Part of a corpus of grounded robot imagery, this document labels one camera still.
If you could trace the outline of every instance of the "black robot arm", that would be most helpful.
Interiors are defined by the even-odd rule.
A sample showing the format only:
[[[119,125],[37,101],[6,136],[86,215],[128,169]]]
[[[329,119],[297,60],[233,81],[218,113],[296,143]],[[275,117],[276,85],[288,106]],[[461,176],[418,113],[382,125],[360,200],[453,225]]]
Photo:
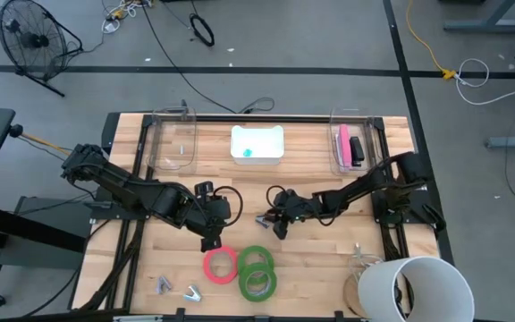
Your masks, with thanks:
[[[77,145],[63,163],[61,175],[70,183],[93,181],[113,194],[127,211],[155,216],[169,225],[203,237],[201,250],[222,246],[220,234],[230,218],[225,197],[211,194],[211,182],[195,186],[196,196],[177,182],[146,181],[114,165],[96,145]]]
[[[389,175],[390,166],[396,163],[399,175],[393,178]],[[311,199],[297,195],[291,189],[278,192],[272,207],[267,210],[264,219],[274,223],[274,232],[279,239],[285,239],[287,227],[296,221],[316,218],[322,225],[330,225],[333,220],[349,204],[373,191],[385,190],[387,197],[399,200],[426,184],[426,174],[418,155],[407,152],[394,157],[388,157],[359,177],[356,181],[339,190],[319,191],[313,193]]]

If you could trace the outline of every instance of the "clear plastic bin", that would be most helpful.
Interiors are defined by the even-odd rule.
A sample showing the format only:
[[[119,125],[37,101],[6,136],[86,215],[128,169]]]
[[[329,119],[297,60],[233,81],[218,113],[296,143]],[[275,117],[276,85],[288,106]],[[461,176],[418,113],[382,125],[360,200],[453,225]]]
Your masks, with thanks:
[[[156,174],[194,173],[198,139],[196,111],[186,106],[169,107],[154,111],[152,117],[148,166]]]
[[[366,172],[375,166],[381,159],[381,147],[374,127],[374,117],[364,116],[357,108],[334,108],[331,111],[327,129],[327,138],[331,146],[331,171],[337,175],[359,176],[359,172]],[[342,145],[337,138],[342,125],[347,126],[350,138],[359,138],[360,146],[363,149],[364,160],[356,164],[346,164],[343,159]]]

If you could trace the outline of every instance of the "black fan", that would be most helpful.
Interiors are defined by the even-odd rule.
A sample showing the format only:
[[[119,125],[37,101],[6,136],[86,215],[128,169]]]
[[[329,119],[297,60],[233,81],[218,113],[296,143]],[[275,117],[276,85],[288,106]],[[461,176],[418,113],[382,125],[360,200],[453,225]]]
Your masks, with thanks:
[[[63,30],[77,39],[78,48],[68,50]],[[83,51],[82,42],[49,11],[31,0],[7,0],[0,8],[0,41],[17,74],[64,97],[47,82]]]

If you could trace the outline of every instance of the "floor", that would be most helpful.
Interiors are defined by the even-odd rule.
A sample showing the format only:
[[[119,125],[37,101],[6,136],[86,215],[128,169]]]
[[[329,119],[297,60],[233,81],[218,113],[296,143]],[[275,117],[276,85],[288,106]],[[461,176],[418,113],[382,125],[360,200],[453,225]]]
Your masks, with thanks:
[[[100,41],[100,1],[38,2],[72,28],[86,49]],[[433,71],[428,52],[409,34],[404,19],[407,4],[408,0],[393,1],[407,65],[411,71]],[[443,66],[457,69],[464,59],[476,57],[492,72],[515,72],[515,35],[451,34],[442,28],[444,20],[486,17],[498,4],[495,0],[480,6],[415,0],[413,28],[435,49]],[[188,2],[169,6],[184,19],[191,11]],[[212,49],[190,41],[190,31],[162,5],[148,11],[168,54],[180,66],[399,68],[380,1],[204,0],[196,6],[216,34]],[[515,19],[515,5],[505,18]],[[0,65],[9,64],[0,45]],[[200,113],[223,112],[198,96],[178,74],[139,69],[170,66],[141,10],[136,18],[124,20],[114,34],[106,35],[103,46],[77,57],[72,65],[81,66],[82,72],[66,72],[51,80],[65,98],[12,72],[0,72],[0,107],[14,109],[15,122],[26,131],[64,147],[99,143],[108,112],[175,106],[183,98]],[[90,66],[106,68],[97,73]],[[137,72],[131,68],[108,71],[108,66],[133,66]],[[479,69],[471,65],[468,70]],[[276,114],[328,114],[336,106],[354,106],[366,115],[409,116],[404,87],[396,76],[189,73],[187,78],[234,109],[268,96],[275,99],[270,113]],[[486,138],[509,132],[515,96],[471,106],[459,97],[453,81],[413,77],[411,82],[455,263],[475,295],[477,318],[515,321],[515,198],[504,178],[503,151],[483,146]],[[515,80],[490,80],[482,89],[464,93],[482,101],[512,90]],[[515,150],[508,154],[515,189]],[[0,153],[0,208],[12,209],[20,196],[66,199],[79,195],[59,173],[56,159],[23,142],[6,141]],[[0,293],[8,304],[0,308],[0,318],[36,308],[71,274],[70,270],[6,267]],[[43,312],[64,311],[69,293]]]

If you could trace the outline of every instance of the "wooden tabletop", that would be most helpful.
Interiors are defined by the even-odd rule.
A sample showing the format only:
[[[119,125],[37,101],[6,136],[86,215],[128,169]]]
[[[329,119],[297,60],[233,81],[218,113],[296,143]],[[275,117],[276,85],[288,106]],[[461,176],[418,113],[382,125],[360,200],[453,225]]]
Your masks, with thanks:
[[[128,171],[134,161],[142,115],[121,114],[114,136],[110,161]],[[255,216],[269,209],[265,193],[273,184],[292,188],[308,197],[314,191],[338,189],[355,179],[331,171],[327,124],[276,124],[283,127],[285,139],[285,154],[279,165],[236,165],[230,155],[234,125],[267,128],[273,123],[198,122],[195,172],[155,174],[161,181],[181,182],[192,191],[196,183],[208,180],[215,188],[231,185],[240,191],[244,202],[241,219],[224,229],[222,243],[238,252],[250,245],[261,245],[272,252],[277,275],[274,296],[260,303],[250,302],[241,296],[237,279],[226,285],[208,281],[202,269],[205,255],[199,251],[200,237],[185,228],[177,230],[151,218],[142,238],[131,313],[174,314],[177,308],[185,308],[188,315],[332,317],[336,310],[342,310],[345,316],[354,317],[342,300],[343,284],[350,275],[348,261],[353,245],[358,242],[364,253],[384,256],[370,197],[352,203],[329,227],[320,225],[317,220],[290,225],[284,241],[277,239],[271,228],[266,230],[257,225]],[[384,124],[390,155],[413,149],[405,117],[384,117]],[[146,165],[141,170],[144,177]],[[224,195],[235,214],[238,199],[230,192],[225,191]],[[109,273],[120,226],[120,221],[109,223],[89,242],[74,308],[88,301]],[[438,257],[434,232],[427,225],[405,225],[405,231],[411,256]],[[173,289],[158,295],[156,280],[161,275],[170,281]],[[123,272],[115,307],[122,303],[125,276]],[[201,302],[182,298],[190,284],[199,288],[203,296]]]

